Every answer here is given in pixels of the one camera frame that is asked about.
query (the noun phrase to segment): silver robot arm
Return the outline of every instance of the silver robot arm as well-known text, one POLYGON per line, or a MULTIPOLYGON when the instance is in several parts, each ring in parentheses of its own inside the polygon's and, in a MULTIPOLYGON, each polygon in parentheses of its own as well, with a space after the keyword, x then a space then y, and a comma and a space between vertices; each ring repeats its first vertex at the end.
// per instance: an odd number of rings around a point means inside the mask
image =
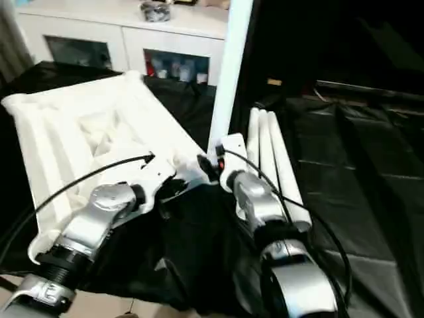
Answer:
POLYGON ((155 157, 140 171, 139 182, 95 188, 54 246, 37 256, 37 272, 23 279, 0 308, 0 318, 51 318, 65 313, 111 230, 149 212, 156 192, 174 174, 167 161, 155 157))
POLYGON ((220 184, 225 191, 234 193, 260 251, 261 263, 267 265, 262 268, 271 271, 270 279, 261 281, 267 309, 273 317, 336 313, 337 302, 329 279, 297 239, 297 231, 288 223, 278 197, 266 182, 248 171, 245 161, 225 150, 246 158, 241 134, 222 140, 218 153, 220 184))

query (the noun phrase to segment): shelf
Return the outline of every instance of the shelf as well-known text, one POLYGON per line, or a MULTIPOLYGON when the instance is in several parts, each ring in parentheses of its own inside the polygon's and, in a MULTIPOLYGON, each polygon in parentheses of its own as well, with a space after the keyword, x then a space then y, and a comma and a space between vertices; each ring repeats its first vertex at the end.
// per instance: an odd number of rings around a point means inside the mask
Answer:
POLYGON ((228 11, 215 7, 173 5, 170 21, 149 23, 138 0, 34 0, 17 7, 26 15, 82 20, 224 40, 228 11))

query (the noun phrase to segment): white cabinet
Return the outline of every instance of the white cabinet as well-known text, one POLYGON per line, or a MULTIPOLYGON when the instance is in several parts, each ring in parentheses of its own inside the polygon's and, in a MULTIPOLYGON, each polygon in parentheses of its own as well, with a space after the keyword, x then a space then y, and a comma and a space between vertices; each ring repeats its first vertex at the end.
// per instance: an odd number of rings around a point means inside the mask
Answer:
POLYGON ((35 62, 56 61, 128 70, 121 27, 103 23, 19 15, 35 62))
POLYGON ((159 64, 166 64, 167 77, 178 78, 171 74, 169 60, 180 59, 185 70, 193 70, 190 80, 207 78, 209 85, 217 85, 228 12, 173 5, 169 21, 150 23, 139 6, 139 0, 33 0, 18 7, 17 13, 35 62, 147 74, 146 63, 155 51, 159 64))
POLYGON ((123 28, 129 66, 147 74, 146 52, 171 52, 188 56, 205 57, 208 63, 208 84, 217 85, 221 69, 224 41, 163 31, 123 28))

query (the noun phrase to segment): white pole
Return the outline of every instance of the white pole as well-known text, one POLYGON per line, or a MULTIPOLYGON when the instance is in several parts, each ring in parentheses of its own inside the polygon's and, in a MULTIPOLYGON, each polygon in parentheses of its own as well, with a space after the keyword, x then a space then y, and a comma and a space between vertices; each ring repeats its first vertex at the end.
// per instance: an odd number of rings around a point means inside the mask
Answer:
MULTIPOLYGON (((303 204, 296 178, 294 176, 292 163, 290 162, 290 158, 287 153, 286 144, 281 134, 276 114, 270 111, 268 113, 268 120, 281 192, 289 199, 303 204)), ((312 220, 309 212, 306 209, 302 209, 290 202, 286 202, 286 206, 294 225, 301 232, 309 230, 312 226, 312 220)))
POLYGON ((277 190, 279 190, 276 163, 272 151, 270 127, 268 124, 268 114, 264 109, 259 111, 259 153, 260 169, 270 178, 277 190))
MULTIPOLYGON (((250 110, 246 149, 247 158, 259 167, 259 109, 255 107, 250 110)), ((249 170, 258 175, 258 172, 250 166, 249 170)))
POLYGON ((208 157, 213 164, 216 163, 215 147, 221 138, 228 134, 230 127, 253 1, 232 0, 230 5, 223 63, 221 64, 207 147, 208 157))

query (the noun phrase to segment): black plastic sheet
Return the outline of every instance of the black plastic sheet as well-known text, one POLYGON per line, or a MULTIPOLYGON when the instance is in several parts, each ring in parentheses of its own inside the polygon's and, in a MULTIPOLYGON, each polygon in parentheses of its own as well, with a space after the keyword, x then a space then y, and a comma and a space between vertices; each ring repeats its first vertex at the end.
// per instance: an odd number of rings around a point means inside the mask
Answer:
MULTIPOLYGON (((43 63, 15 81, 10 92, 32 93, 110 75, 43 63)), ((198 97, 169 81, 146 83, 205 148, 213 96, 198 97)), ((375 103, 348 107, 304 99, 289 100, 277 111, 305 204, 330 224, 348 252, 354 274, 350 316, 424 317, 422 114, 375 103)), ((248 109, 242 112, 246 118, 248 109)), ((3 135, 9 136, 3 141, 11 149, 6 164, 17 174, 5 190, 3 232, 30 203, 30 195, 13 122, 6 114, 2 121, 8 124, 3 135)), ((326 251, 331 272, 343 284, 339 254, 322 227, 314 225, 313 242, 326 251)), ((33 268, 26 246, 35 232, 35 222, 23 231, 6 269, 33 268)), ((233 198, 219 187, 202 186, 118 228, 82 288, 246 317, 234 281, 249 290, 244 275, 249 270, 257 272, 258 264, 234 216, 233 198)), ((251 292, 251 306, 265 317, 260 298, 251 292)))

